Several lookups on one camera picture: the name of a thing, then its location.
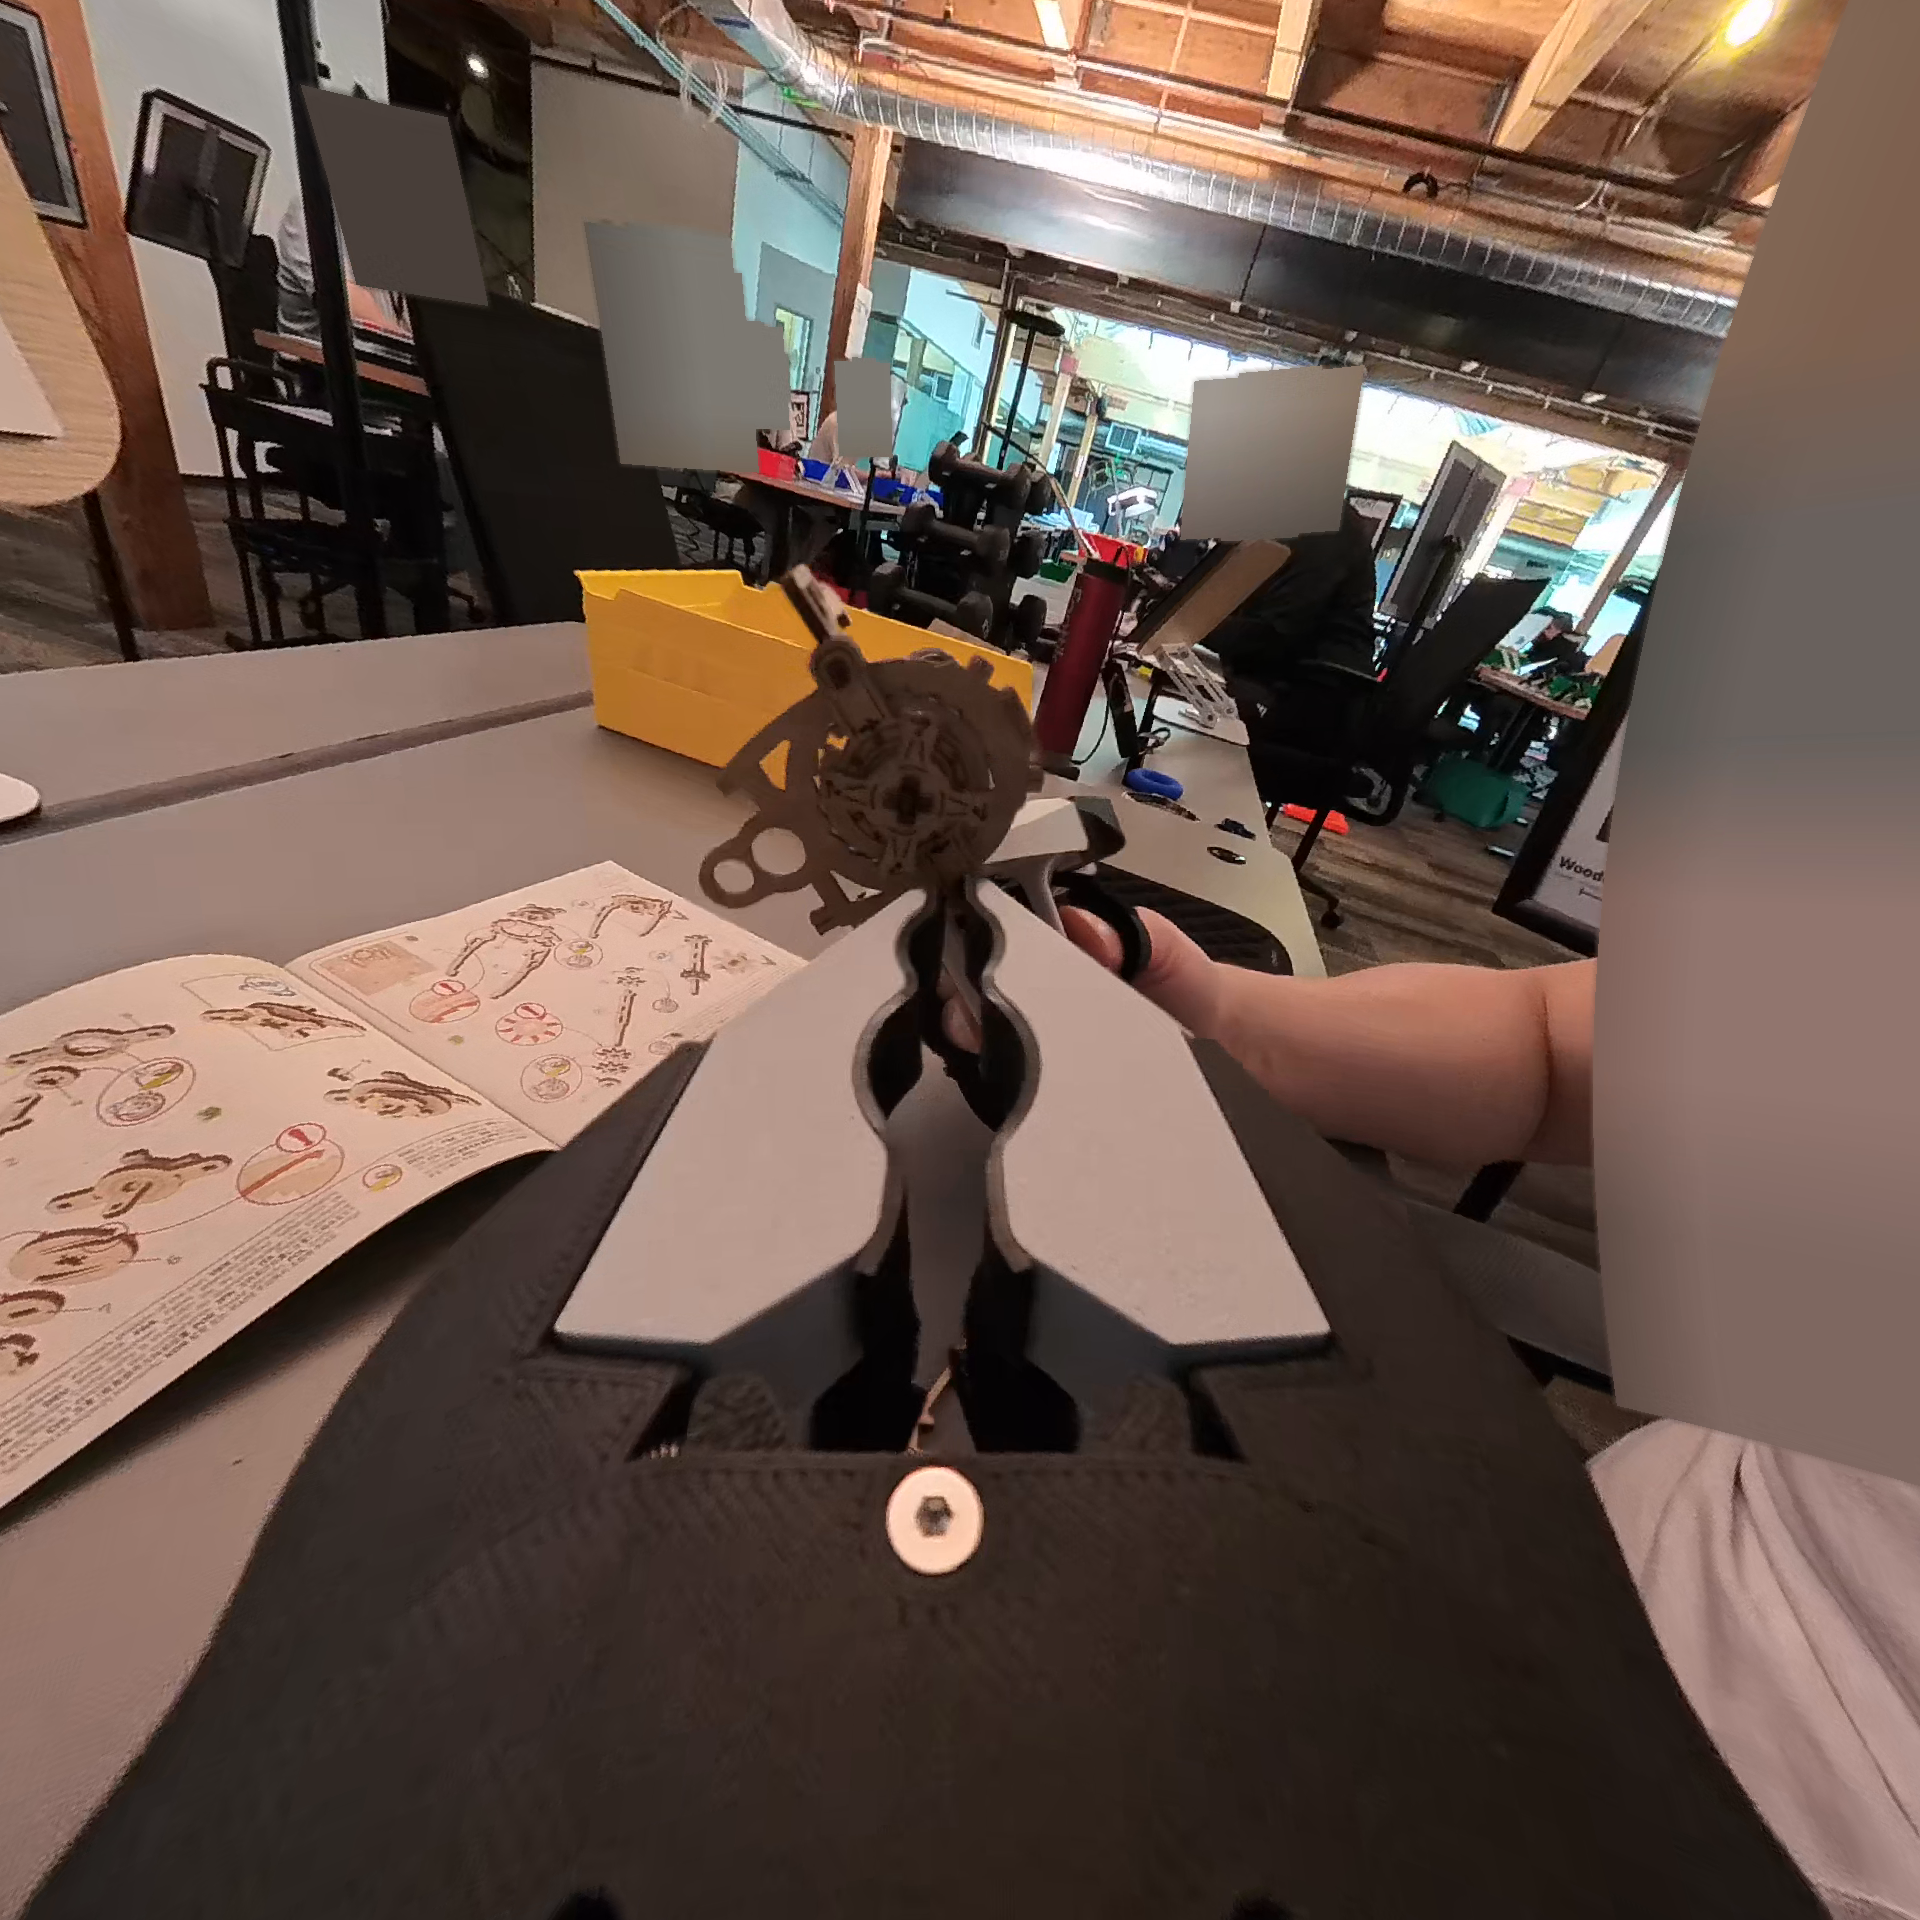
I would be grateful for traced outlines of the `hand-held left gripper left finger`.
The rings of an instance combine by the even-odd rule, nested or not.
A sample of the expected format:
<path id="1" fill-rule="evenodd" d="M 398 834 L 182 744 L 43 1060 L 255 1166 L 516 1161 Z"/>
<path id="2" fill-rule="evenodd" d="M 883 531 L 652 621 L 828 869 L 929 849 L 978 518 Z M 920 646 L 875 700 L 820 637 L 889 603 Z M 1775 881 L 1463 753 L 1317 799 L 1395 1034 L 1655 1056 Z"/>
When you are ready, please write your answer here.
<path id="1" fill-rule="evenodd" d="M 733 1017 L 566 1299 L 566 1349 L 698 1371 L 848 1371 L 855 1282 L 901 1223 L 884 1126 L 920 1078 L 909 891 Z"/>

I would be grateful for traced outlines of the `wooden gear model assembly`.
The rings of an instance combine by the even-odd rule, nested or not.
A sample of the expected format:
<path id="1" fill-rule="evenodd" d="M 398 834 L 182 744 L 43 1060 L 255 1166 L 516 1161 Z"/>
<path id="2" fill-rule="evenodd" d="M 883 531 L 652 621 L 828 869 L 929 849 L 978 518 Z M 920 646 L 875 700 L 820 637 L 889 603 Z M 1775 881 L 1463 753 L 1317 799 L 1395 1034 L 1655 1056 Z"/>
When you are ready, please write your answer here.
<path id="1" fill-rule="evenodd" d="M 1028 799 L 1023 696 L 982 658 L 868 660 L 851 610 L 806 566 L 780 574 L 780 593 L 814 637 L 814 690 L 719 770 L 719 790 L 753 817 L 704 856 L 704 899 L 740 909 L 814 888 L 814 929 L 840 932 L 910 888 L 954 896 Z"/>

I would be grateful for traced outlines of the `person's right forearm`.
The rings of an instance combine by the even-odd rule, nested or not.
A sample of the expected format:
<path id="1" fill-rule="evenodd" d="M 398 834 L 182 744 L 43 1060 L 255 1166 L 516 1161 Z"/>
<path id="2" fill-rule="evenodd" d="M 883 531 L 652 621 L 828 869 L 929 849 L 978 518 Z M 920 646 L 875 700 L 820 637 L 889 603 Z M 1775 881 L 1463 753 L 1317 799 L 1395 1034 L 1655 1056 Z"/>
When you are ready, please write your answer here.
<path id="1" fill-rule="evenodd" d="M 1321 1136 L 1431 1166 L 1594 1166 L 1597 964 L 1397 964 L 1248 991 L 1218 1043 Z"/>

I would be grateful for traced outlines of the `red water bottle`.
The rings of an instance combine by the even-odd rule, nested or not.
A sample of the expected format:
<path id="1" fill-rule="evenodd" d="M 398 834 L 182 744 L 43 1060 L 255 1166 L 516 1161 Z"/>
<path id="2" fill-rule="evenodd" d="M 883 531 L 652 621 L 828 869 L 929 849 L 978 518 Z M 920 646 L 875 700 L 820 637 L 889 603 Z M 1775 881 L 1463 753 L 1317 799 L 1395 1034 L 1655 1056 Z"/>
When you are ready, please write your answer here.
<path id="1" fill-rule="evenodd" d="M 1066 614 L 1056 653 L 1044 670 L 1044 686 L 1031 712 L 1031 733 L 1040 760 L 1066 760 L 1073 753 L 1084 715 L 1092 710 L 1099 667 L 1118 641 L 1119 616 L 1133 590 L 1133 573 L 1102 559 L 1084 559 L 1073 574 Z"/>

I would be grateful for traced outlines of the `white laptop stand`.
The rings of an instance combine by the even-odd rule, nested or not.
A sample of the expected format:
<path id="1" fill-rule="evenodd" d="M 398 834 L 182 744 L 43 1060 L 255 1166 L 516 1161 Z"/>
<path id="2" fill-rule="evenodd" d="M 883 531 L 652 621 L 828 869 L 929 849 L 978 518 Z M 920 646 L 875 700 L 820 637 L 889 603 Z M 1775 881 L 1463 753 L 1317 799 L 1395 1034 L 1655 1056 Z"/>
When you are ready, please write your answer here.
<path id="1" fill-rule="evenodd" d="M 1161 703 L 1171 706 L 1171 725 L 1211 738 L 1248 744 L 1248 728 L 1215 660 L 1195 646 L 1143 658 L 1158 673 Z"/>

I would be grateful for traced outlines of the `black dumbbell rack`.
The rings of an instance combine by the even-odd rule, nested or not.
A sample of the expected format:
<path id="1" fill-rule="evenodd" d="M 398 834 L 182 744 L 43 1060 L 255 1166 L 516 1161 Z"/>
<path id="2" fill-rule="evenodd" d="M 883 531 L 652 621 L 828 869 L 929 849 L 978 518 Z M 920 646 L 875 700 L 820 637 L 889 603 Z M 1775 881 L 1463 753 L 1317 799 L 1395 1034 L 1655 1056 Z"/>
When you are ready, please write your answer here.
<path id="1" fill-rule="evenodd" d="M 1028 510 L 1056 505 L 1052 477 L 1028 460 L 969 460 L 954 440 L 929 450 L 928 477 L 940 499 L 901 512 L 901 559 L 871 568 L 865 609 L 928 632 L 943 621 L 988 646 L 1024 649 L 1044 632 L 1044 601 L 1019 590 L 1040 566 L 1040 535 L 1023 522 Z"/>

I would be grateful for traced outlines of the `green storage bin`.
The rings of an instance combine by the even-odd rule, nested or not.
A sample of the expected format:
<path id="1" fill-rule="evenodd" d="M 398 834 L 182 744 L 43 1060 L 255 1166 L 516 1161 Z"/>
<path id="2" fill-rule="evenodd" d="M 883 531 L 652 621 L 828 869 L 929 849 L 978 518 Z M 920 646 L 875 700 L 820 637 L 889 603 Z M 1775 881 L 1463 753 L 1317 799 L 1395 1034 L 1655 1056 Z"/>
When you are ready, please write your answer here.
<path id="1" fill-rule="evenodd" d="M 1468 831 L 1505 831 L 1532 805 L 1532 784 L 1480 759 L 1442 753 L 1422 775 L 1420 805 Z"/>

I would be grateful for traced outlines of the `yellow plastic bin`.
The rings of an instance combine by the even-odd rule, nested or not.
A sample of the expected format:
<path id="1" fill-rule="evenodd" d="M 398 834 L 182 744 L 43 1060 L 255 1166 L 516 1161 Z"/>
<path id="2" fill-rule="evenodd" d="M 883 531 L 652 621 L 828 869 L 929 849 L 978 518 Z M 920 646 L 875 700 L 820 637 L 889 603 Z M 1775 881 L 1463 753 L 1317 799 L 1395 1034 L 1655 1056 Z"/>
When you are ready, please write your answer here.
<path id="1" fill-rule="evenodd" d="M 594 719 L 724 768 L 814 693 L 814 637 L 777 589 L 720 573 L 582 573 Z"/>

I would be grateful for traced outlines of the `desk computer monitor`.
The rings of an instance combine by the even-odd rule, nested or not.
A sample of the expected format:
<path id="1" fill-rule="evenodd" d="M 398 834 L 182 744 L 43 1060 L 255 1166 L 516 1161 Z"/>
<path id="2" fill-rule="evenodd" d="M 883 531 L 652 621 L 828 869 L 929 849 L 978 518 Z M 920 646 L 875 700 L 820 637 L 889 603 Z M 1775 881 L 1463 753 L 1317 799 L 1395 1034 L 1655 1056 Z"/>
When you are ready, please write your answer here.
<path id="1" fill-rule="evenodd" d="M 1379 593 L 1382 621 L 1420 632 L 1442 610 L 1505 485 L 1505 469 L 1468 443 L 1453 440 L 1447 449 L 1402 559 Z"/>

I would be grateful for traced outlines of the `paper instruction booklet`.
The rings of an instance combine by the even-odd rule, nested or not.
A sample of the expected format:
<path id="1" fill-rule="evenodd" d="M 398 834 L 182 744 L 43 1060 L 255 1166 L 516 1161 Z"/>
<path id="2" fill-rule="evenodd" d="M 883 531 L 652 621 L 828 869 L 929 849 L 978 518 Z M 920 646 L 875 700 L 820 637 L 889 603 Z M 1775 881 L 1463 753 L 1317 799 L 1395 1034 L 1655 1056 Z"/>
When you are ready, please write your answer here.
<path id="1" fill-rule="evenodd" d="M 600 863 L 4 1017 L 4 1502 L 425 1202 L 576 1140 L 800 958 Z"/>

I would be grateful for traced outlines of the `black partition panel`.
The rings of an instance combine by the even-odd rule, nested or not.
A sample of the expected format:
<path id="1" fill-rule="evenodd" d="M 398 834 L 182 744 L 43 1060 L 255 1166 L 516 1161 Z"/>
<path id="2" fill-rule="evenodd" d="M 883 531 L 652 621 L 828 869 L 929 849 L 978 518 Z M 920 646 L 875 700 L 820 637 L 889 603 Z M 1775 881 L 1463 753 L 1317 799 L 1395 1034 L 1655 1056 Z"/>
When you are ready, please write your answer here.
<path id="1" fill-rule="evenodd" d="M 658 477 L 618 457 L 600 332 L 545 306 L 415 300 L 485 601 L 502 626 L 582 616 L 582 573 L 674 573 Z"/>

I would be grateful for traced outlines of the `light wooden board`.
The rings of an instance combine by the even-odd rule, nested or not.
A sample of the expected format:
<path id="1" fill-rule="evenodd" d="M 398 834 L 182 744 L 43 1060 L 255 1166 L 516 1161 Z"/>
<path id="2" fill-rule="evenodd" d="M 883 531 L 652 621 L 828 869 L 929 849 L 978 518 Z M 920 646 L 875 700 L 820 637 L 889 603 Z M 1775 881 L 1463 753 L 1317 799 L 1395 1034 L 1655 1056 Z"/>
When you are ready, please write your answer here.
<path id="1" fill-rule="evenodd" d="M 96 494 L 116 449 L 113 389 L 4 150 L 4 505 Z"/>

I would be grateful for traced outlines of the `silver ventilation duct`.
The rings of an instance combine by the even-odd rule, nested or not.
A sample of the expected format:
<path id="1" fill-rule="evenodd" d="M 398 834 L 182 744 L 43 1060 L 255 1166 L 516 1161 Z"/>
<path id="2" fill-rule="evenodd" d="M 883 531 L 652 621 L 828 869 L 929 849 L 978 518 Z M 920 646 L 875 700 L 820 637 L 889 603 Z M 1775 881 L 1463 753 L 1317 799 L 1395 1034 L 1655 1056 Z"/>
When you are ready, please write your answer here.
<path id="1" fill-rule="evenodd" d="M 831 85 L 828 74 L 804 82 L 810 104 L 851 122 L 893 132 L 946 153 L 1024 167 L 1084 190 L 1230 216 L 1290 236 L 1379 252 L 1420 269 L 1449 269 L 1480 282 L 1577 300 L 1585 306 L 1727 336 L 1738 292 L 1687 285 L 1669 270 L 1615 269 L 1549 252 L 1521 240 L 1475 236 L 1440 216 L 1409 214 L 1402 198 L 1366 196 L 1311 176 L 1243 179 L 1211 167 L 1145 160 L 1095 148 L 1084 139 L 1034 132 L 1013 118 L 972 108 L 934 104 L 889 85 Z"/>

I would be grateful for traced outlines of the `wall mounted monitor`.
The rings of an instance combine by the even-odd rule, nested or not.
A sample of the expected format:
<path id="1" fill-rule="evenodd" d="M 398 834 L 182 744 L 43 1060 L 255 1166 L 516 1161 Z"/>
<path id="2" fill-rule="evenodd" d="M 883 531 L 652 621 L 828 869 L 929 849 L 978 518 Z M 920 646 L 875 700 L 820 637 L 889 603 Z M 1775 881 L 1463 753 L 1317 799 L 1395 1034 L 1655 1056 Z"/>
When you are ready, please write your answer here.
<path id="1" fill-rule="evenodd" d="M 125 229 L 129 240 L 238 270 L 250 248 L 271 148 L 162 87 L 138 104 Z"/>

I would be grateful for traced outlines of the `framed wall picture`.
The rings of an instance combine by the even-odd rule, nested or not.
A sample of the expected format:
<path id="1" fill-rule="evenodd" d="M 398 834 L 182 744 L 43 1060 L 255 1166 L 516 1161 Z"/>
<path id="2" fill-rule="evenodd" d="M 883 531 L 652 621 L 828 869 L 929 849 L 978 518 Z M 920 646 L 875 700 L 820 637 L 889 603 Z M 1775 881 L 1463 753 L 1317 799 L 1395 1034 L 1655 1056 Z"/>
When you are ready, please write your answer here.
<path id="1" fill-rule="evenodd" d="M 38 219 L 85 229 L 58 79 L 38 14 L 4 2 L 4 140 Z"/>

